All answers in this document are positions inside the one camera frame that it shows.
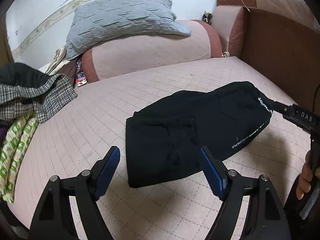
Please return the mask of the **person right hand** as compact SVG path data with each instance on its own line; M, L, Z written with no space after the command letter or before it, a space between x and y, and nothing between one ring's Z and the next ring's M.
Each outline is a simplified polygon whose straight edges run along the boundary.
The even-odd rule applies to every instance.
M311 156L311 151L308 151L305 156L305 163L302 167L301 174L299 175L299 178L298 178L298 185L296 188L296 196L298 200L301 200L304 194L308 193L311 189L313 172L309 165L310 156Z

